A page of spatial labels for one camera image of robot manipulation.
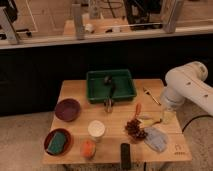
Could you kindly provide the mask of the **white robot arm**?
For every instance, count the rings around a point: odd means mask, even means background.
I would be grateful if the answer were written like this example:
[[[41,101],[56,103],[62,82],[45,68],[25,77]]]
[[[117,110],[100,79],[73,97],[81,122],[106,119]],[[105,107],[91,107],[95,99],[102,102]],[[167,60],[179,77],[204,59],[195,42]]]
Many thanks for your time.
[[[213,87],[205,83],[207,77],[207,67],[198,61],[169,70],[165,75],[161,103],[167,109],[177,110],[189,99],[213,116]]]

